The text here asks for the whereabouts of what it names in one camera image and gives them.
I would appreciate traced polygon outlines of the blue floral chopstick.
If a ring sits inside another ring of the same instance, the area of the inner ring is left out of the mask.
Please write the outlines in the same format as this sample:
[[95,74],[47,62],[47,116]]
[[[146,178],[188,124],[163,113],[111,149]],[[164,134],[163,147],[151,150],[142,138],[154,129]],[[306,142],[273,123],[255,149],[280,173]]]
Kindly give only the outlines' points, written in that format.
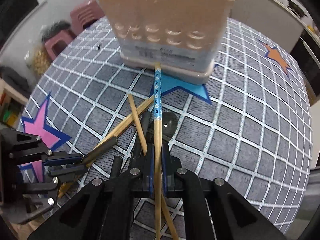
[[156,239],[161,239],[161,200],[162,200],[162,83],[161,65],[155,63],[154,80],[154,193]]

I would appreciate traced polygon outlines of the checkered grey tablecloth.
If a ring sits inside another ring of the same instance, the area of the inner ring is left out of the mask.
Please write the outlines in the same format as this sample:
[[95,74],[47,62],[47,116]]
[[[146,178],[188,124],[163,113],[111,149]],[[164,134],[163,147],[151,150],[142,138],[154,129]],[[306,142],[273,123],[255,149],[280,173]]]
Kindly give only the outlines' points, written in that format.
[[[84,30],[52,63],[23,111],[69,135],[61,146],[87,154],[148,96],[153,71],[133,69],[105,18]],[[162,99],[165,139],[182,166],[224,178],[282,233],[301,205],[312,158],[310,105],[295,59],[258,31],[227,22],[209,100],[183,90]]]

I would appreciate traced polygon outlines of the low pink plastic stool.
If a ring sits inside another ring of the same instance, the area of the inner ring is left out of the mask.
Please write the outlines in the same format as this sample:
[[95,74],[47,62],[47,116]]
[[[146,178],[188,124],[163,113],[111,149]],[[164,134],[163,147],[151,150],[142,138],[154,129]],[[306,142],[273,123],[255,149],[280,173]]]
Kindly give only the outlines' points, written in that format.
[[54,61],[57,56],[75,39],[75,34],[67,29],[61,30],[44,43],[50,59]]

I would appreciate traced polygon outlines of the beige plastic utensil holder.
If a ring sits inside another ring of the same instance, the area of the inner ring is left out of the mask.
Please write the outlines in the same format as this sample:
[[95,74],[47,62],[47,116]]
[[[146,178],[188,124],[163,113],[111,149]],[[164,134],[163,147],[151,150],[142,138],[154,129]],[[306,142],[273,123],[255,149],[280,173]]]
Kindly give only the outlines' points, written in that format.
[[97,0],[130,67],[202,85],[211,76],[236,0]]

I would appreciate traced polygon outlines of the tall pink plastic stool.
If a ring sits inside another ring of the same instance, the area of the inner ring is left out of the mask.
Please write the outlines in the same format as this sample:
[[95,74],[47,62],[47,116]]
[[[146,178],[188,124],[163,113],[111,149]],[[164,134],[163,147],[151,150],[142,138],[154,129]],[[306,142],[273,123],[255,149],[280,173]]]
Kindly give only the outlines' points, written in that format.
[[79,35],[84,29],[104,16],[105,14],[96,0],[86,1],[70,12],[72,29],[76,35]]

